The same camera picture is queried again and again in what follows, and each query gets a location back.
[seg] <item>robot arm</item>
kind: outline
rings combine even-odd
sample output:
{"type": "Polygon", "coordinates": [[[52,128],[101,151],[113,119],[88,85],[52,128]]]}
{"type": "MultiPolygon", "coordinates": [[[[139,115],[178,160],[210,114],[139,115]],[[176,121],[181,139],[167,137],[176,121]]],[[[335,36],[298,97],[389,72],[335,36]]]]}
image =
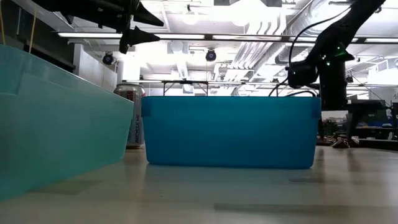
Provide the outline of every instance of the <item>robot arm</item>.
{"type": "Polygon", "coordinates": [[[315,82],[320,76],[323,110],[345,109],[345,62],[354,59],[346,48],[358,29],[385,1],[354,0],[348,13],[318,36],[308,57],[289,65],[289,86],[300,88],[315,82]]]}

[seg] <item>ceiling pipe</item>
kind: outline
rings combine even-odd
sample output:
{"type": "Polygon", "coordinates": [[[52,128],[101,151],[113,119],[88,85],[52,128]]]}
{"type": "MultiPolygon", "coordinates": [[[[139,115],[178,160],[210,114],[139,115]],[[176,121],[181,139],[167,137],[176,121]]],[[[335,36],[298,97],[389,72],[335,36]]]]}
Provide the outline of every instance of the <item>ceiling pipe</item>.
{"type": "MultiPolygon", "coordinates": [[[[192,77],[188,73],[187,61],[185,60],[183,53],[184,43],[181,40],[174,40],[170,43],[170,48],[173,54],[178,55],[178,58],[176,59],[176,65],[180,78],[182,80],[191,80],[192,77]]],[[[184,92],[193,93],[192,85],[184,85],[182,88],[184,92]]]]}
{"type": "MultiPolygon", "coordinates": [[[[249,24],[248,31],[245,34],[253,34],[254,33],[254,31],[255,31],[254,24],[255,24],[255,22],[251,22],[249,24]]],[[[244,53],[245,49],[248,47],[249,44],[250,44],[249,42],[241,43],[241,46],[239,47],[239,50],[238,50],[234,60],[231,63],[231,66],[233,68],[238,68],[238,61],[240,61],[240,59],[242,58],[243,53],[244,53]]]]}
{"type": "Polygon", "coordinates": [[[59,16],[56,12],[53,12],[55,16],[57,16],[64,24],[66,24],[69,28],[71,28],[72,30],[75,30],[75,28],[73,26],[71,26],[67,21],[64,20],[64,18],[62,18],[61,16],[59,16]]]}
{"type": "MultiPolygon", "coordinates": [[[[262,21],[257,34],[264,35],[271,28],[271,26],[270,26],[270,22],[262,21]]],[[[262,44],[262,43],[251,43],[249,45],[248,51],[245,53],[243,59],[238,63],[239,68],[249,68],[246,65],[248,64],[250,59],[252,59],[253,53],[259,48],[260,44],[262,44]]]]}
{"type": "Polygon", "coordinates": [[[162,5],[162,16],[164,19],[164,25],[166,26],[166,29],[168,32],[172,32],[170,29],[170,24],[169,24],[169,20],[167,19],[167,15],[166,15],[166,9],[164,7],[164,4],[162,5]]]}
{"type": "MultiPolygon", "coordinates": [[[[272,34],[281,34],[283,30],[286,28],[286,15],[281,13],[279,15],[279,18],[277,18],[276,23],[271,25],[271,28],[267,31],[267,35],[272,35],[272,34]]],[[[265,52],[269,49],[271,46],[271,43],[261,43],[260,47],[258,48],[257,51],[253,53],[253,58],[252,60],[249,61],[248,67],[253,68],[255,64],[260,61],[261,57],[265,54],[265,52]]]]}
{"type": "MultiPolygon", "coordinates": [[[[299,12],[297,16],[295,16],[291,21],[287,23],[287,28],[284,32],[285,35],[297,35],[301,30],[309,26],[313,23],[312,18],[314,12],[316,12],[320,7],[324,4],[327,4],[328,0],[311,0],[304,6],[304,8],[299,12]]],[[[303,33],[304,36],[313,36],[319,34],[321,31],[316,29],[309,29],[303,33]]],[[[262,58],[258,61],[258,63],[254,66],[254,73],[259,73],[263,66],[266,66],[270,61],[275,62],[283,62],[286,63],[286,60],[289,60],[289,56],[286,58],[284,55],[289,55],[291,46],[286,46],[283,43],[274,43],[268,48],[266,53],[262,56],[262,58]],[[274,57],[275,52],[279,52],[276,57],[278,60],[271,59],[274,57]]],[[[294,48],[294,53],[292,58],[301,54],[306,47],[294,48]]]]}

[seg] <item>table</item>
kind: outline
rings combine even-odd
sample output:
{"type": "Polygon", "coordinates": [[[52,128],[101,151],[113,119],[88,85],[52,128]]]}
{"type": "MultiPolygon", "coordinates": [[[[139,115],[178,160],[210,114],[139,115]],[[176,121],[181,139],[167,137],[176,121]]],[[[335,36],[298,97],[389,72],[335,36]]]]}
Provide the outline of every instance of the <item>table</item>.
{"type": "Polygon", "coordinates": [[[396,223],[397,170],[396,152],[375,149],[318,147],[310,170],[153,166],[132,151],[0,202],[0,222],[396,223]]]}

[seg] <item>teal plastic bin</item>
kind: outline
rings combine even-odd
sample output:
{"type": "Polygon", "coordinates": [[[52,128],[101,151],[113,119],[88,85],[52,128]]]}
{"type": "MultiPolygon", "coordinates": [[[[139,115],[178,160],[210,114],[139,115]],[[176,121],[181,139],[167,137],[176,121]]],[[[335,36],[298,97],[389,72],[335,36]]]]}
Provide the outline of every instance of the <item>teal plastic bin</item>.
{"type": "Polygon", "coordinates": [[[149,96],[142,100],[151,164],[308,169],[320,99],[149,96]]]}
{"type": "Polygon", "coordinates": [[[133,103],[0,45],[0,200],[119,161],[133,103]]]}

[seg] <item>ductwork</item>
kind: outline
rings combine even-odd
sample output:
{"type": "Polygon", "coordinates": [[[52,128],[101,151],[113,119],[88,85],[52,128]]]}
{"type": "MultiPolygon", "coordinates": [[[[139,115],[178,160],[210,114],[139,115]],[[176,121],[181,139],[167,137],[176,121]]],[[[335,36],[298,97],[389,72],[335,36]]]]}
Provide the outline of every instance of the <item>ductwork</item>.
{"type": "Polygon", "coordinates": [[[60,13],[49,12],[41,6],[36,5],[31,0],[13,0],[21,8],[34,15],[37,10],[37,18],[46,23],[48,26],[57,31],[74,32],[74,28],[69,25],[61,16],[60,13]]]}
{"type": "MultiPolygon", "coordinates": [[[[308,7],[302,12],[302,14],[293,22],[289,27],[286,28],[285,35],[297,35],[301,30],[313,24],[315,13],[320,10],[324,5],[328,4],[327,0],[313,0],[308,7]]],[[[316,28],[305,31],[303,36],[317,36],[321,30],[316,28]]],[[[276,63],[279,65],[287,65],[289,62],[289,53],[291,46],[284,43],[274,43],[269,47],[268,51],[264,54],[258,64],[254,67],[254,73],[259,73],[260,70],[264,70],[263,67],[270,63],[276,63]]],[[[294,47],[292,58],[300,55],[304,50],[309,47],[294,47]]]]}
{"type": "MultiPolygon", "coordinates": [[[[170,43],[172,52],[176,55],[176,65],[178,74],[182,80],[191,80],[192,77],[188,73],[187,61],[184,57],[184,43],[181,40],[174,40],[170,43]]],[[[192,85],[184,85],[182,87],[183,93],[193,93],[192,85]]]]}
{"type": "Polygon", "coordinates": [[[384,59],[383,57],[375,57],[371,60],[365,61],[357,66],[350,68],[349,71],[351,73],[361,72],[361,71],[371,68],[371,67],[375,66],[377,63],[383,62],[385,60],[386,59],[384,59]]]}
{"type": "MultiPolygon", "coordinates": [[[[282,33],[286,27],[286,17],[281,13],[283,11],[270,11],[266,5],[264,5],[264,1],[258,1],[257,3],[259,4],[258,8],[264,7],[264,12],[266,12],[268,16],[264,17],[265,19],[263,21],[251,22],[246,34],[272,35],[282,33]]],[[[248,71],[245,70],[252,69],[261,58],[261,55],[263,55],[270,46],[269,43],[243,42],[231,64],[233,68],[241,70],[228,70],[225,75],[225,81],[241,81],[248,73],[248,71]]],[[[222,90],[222,94],[225,95],[226,92],[232,93],[234,88],[222,87],[220,90],[222,90]]]]}
{"type": "Polygon", "coordinates": [[[227,71],[228,68],[226,64],[216,63],[216,65],[214,66],[214,77],[211,77],[211,79],[213,81],[224,81],[224,77],[227,71]]]}

